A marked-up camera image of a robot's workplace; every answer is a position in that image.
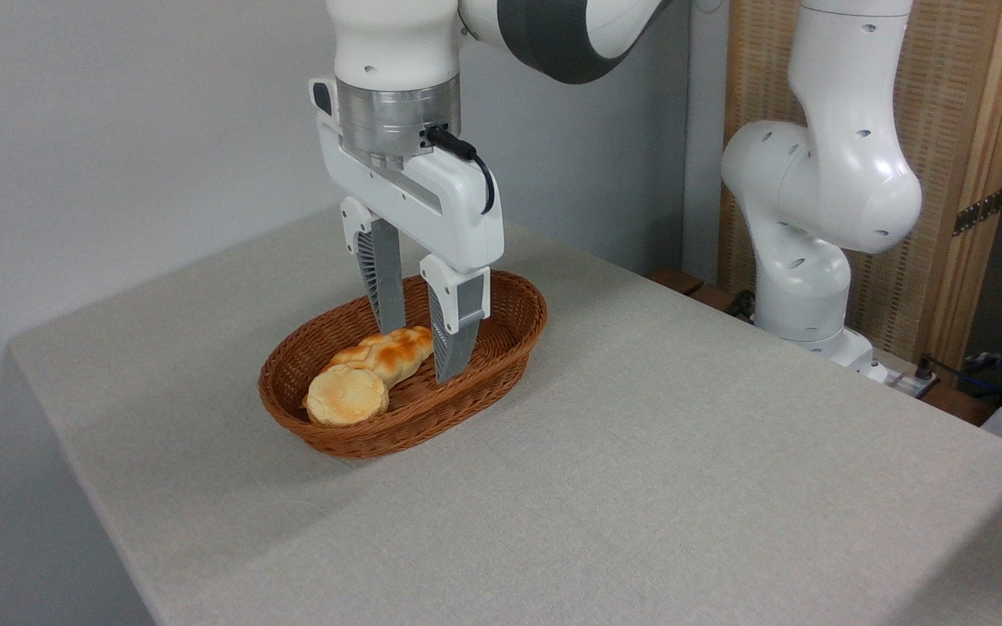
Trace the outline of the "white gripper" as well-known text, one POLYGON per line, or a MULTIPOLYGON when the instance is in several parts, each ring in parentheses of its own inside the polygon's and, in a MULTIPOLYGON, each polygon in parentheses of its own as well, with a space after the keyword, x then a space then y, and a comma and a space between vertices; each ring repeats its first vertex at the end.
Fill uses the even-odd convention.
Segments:
POLYGON ((355 197, 341 203, 344 236, 379 332, 405 325, 398 230, 433 254, 420 269, 428 283, 435 380, 445 384, 471 360, 478 324, 491 314, 485 266, 504 254, 497 187, 477 163, 426 136, 432 127, 460 132, 460 80, 381 91, 318 78, 310 81, 310 97, 326 169, 355 197))

